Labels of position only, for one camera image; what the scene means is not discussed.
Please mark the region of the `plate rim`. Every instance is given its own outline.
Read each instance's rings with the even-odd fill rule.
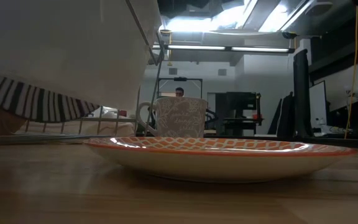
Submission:
[[[235,157],[328,157],[328,156],[351,156],[358,153],[357,149],[343,147],[349,149],[347,152],[212,152],[212,151],[181,151],[174,149],[156,149],[156,148],[142,148],[142,147],[125,147],[125,146],[113,146],[105,144],[96,144],[87,142],[90,139],[84,141],[83,144],[93,147],[101,147],[105,149],[124,150],[124,151],[139,151],[139,152],[152,152],[152,153],[165,153],[165,154],[184,154],[184,155],[197,155],[197,156],[235,156]],[[321,144],[311,144],[320,146],[330,146]]]

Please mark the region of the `white cloth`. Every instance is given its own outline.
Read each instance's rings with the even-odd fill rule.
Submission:
[[[131,0],[149,43],[155,0]],[[129,110],[149,51],[125,0],[0,0],[0,75]]]

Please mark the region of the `ceiling light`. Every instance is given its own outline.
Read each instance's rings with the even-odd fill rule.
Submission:
[[[170,50],[224,50],[225,47],[220,46],[192,46],[192,45],[168,45]]]
[[[267,53],[289,53],[290,49],[267,48],[267,47],[232,47],[232,51],[240,52],[267,52]]]
[[[224,46],[202,46],[202,45],[165,45],[170,50],[218,50],[226,52],[264,52],[264,53],[292,53],[294,49],[273,47],[224,47]]]
[[[206,32],[212,30],[211,18],[190,19],[189,17],[176,17],[169,21],[166,29],[173,32]]]
[[[211,30],[217,30],[219,27],[238,23],[242,19],[245,9],[245,6],[237,6],[219,13],[211,21]]]
[[[262,27],[259,29],[259,32],[276,32],[289,20],[289,14],[287,12],[287,7],[279,4],[273,11],[270,13]]]
[[[309,0],[280,30],[286,30],[289,28],[289,26],[292,25],[313,2],[314,0]]]
[[[237,6],[243,6],[244,2],[241,0],[235,0],[235,1],[222,1],[223,3],[221,4],[221,7],[223,10],[228,10]]]
[[[244,14],[242,15],[241,19],[238,20],[236,29],[242,28],[244,24],[247,22],[248,17],[251,15],[251,12],[254,10],[254,7],[258,0],[244,0],[244,5],[247,7],[247,9],[244,11]]]

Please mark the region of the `wall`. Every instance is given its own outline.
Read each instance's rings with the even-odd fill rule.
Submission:
[[[356,82],[354,91],[358,92],[358,64],[356,69]],[[315,81],[315,83],[319,83],[323,80],[326,82],[326,98],[330,102],[330,111],[347,105],[348,99],[346,90],[351,89],[353,70],[354,67],[351,66],[345,70],[336,72],[330,76],[320,78],[319,80]]]
[[[288,55],[244,55],[236,66],[236,91],[261,94],[260,111],[264,120],[257,126],[257,134],[267,134],[278,102],[293,91],[292,58]]]
[[[227,91],[233,91],[234,89],[234,67],[230,67],[229,62],[200,62],[198,65],[194,62],[172,62],[172,66],[168,66],[167,62],[164,62],[161,67],[160,78],[174,78],[174,77],[186,77],[186,78],[202,78],[203,79],[203,99],[207,100],[208,93],[225,93]],[[178,75],[169,75],[169,68],[177,68]],[[227,69],[227,76],[218,76],[218,69]],[[145,78],[140,88],[139,102],[150,101],[152,99],[155,77],[157,76],[157,67],[150,65],[145,71]],[[201,93],[200,89],[195,85],[200,86],[198,81],[187,82],[174,82],[172,80],[166,82],[162,80],[160,82],[160,91],[172,92],[175,88],[182,87],[185,90],[185,96],[199,98]],[[147,119],[148,111],[144,108],[141,112],[143,120]]]

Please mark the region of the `mug handle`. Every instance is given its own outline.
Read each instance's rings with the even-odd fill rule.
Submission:
[[[142,121],[142,117],[140,116],[140,111],[142,110],[143,107],[145,106],[148,106],[151,110],[152,110],[152,113],[153,113],[153,110],[155,109],[155,105],[152,106],[152,104],[150,102],[143,102],[139,105],[139,108],[137,109],[137,120],[139,122],[140,125],[143,126],[143,128],[146,128],[146,123],[144,121]],[[148,131],[150,131],[155,137],[158,136],[158,132],[156,129],[150,127],[147,128]]]

